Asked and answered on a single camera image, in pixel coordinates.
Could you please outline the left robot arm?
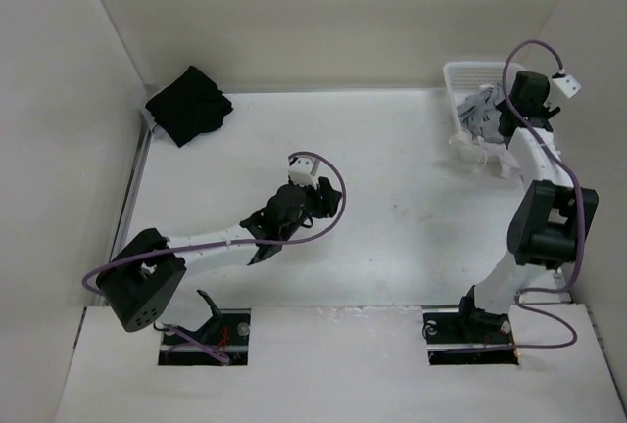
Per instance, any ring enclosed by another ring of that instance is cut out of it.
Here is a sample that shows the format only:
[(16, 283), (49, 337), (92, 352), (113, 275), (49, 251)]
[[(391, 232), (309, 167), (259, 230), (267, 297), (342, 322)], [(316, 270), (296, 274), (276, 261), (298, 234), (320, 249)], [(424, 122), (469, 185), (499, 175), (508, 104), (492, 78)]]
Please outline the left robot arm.
[(299, 229), (313, 227), (316, 219), (336, 218), (343, 198), (344, 191), (326, 177), (310, 186), (288, 182), (265, 207), (223, 231), (167, 237), (145, 229), (116, 257), (125, 263), (97, 275), (97, 288), (129, 333), (159, 322), (209, 343), (220, 323), (209, 310), (209, 272), (272, 258)]

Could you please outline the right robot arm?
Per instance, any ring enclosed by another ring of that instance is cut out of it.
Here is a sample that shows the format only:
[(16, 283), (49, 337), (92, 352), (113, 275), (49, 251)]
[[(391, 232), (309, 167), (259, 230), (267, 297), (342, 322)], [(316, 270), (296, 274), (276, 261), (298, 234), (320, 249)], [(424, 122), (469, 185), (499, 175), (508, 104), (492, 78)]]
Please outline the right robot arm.
[(577, 181), (555, 148), (550, 120), (560, 110), (548, 102), (560, 91), (571, 97), (573, 77), (519, 71), (499, 104), (499, 131), (518, 162), (526, 192), (506, 235), (506, 254), (493, 271), (460, 300), (454, 325), (468, 343), (514, 346), (508, 313), (533, 282), (567, 263), (581, 268), (599, 196)]

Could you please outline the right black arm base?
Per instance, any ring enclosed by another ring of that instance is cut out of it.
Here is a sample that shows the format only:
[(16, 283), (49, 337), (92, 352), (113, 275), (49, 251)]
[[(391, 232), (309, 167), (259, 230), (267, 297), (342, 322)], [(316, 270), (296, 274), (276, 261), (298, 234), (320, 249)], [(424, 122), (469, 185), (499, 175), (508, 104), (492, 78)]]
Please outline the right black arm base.
[(507, 313), (478, 309), (467, 295), (457, 307), (425, 308), (422, 318), (430, 365), (518, 364)]

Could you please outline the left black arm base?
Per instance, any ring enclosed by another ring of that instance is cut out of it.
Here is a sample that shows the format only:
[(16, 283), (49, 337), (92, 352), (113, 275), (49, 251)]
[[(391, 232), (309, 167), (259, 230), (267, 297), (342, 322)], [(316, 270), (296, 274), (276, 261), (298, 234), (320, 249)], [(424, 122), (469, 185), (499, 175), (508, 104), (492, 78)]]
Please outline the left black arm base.
[(198, 295), (210, 311), (195, 331), (178, 326), (183, 334), (203, 346), (199, 348), (163, 324), (153, 325), (162, 334), (158, 357), (160, 366), (246, 366), (249, 357), (252, 311), (249, 308), (220, 308), (204, 291)]

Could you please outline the grey tank top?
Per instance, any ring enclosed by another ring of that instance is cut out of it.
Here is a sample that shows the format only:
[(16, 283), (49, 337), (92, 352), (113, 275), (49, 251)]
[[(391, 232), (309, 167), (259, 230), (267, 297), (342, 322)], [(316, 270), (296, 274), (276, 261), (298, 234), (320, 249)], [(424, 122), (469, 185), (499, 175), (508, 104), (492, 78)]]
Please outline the grey tank top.
[(481, 86), (457, 106), (462, 128), (486, 142), (504, 143), (504, 136), (499, 132), (501, 112), (498, 110), (504, 100), (505, 92), (500, 83)]

